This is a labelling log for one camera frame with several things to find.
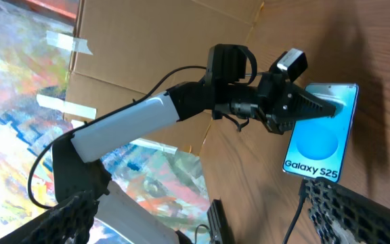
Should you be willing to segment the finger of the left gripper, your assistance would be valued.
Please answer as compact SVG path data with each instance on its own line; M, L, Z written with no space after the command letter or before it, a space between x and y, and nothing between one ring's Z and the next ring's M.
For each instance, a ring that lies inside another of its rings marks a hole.
M295 121L333 117L336 106L292 84L289 113Z

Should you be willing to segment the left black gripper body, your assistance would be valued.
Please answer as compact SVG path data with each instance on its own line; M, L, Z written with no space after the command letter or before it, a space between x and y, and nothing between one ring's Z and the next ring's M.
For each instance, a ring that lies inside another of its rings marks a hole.
M270 133L283 134L303 119L302 89L282 74L264 73L257 87L236 87L233 91L230 114L257 120Z

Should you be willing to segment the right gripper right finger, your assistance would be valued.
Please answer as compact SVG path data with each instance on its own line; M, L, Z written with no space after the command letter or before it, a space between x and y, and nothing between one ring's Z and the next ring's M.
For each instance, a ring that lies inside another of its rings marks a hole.
M309 219L322 243L390 243L390 209L324 178L308 180Z

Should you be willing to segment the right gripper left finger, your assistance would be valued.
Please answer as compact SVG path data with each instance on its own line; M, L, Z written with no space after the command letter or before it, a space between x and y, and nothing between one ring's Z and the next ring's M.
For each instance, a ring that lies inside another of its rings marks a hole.
M91 191L78 192L0 238L0 244L87 243L98 206Z

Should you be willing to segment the Galaxy smartphone cyan screen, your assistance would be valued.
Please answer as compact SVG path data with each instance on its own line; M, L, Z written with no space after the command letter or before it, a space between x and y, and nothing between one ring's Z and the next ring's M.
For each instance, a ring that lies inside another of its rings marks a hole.
M311 83L305 90L336 106L333 117L298 121L292 131L282 170L303 178L339 182L353 124L356 83Z

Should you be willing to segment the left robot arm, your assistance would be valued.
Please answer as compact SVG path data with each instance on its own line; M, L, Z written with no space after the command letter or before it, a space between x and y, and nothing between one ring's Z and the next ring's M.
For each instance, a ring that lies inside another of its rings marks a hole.
M244 124L260 121L273 134L291 130L297 121L334 115L334 105L295 85L307 68L302 51L284 52L258 86L246 78L248 66L256 69L257 61L247 47L215 45L200 81L147 94L55 139L56 200L69 201L73 215L66 223L91 226L98 218L132 243L188 243L187 236L165 226L112 181L101 160L106 153L205 110L214 119L235 115Z

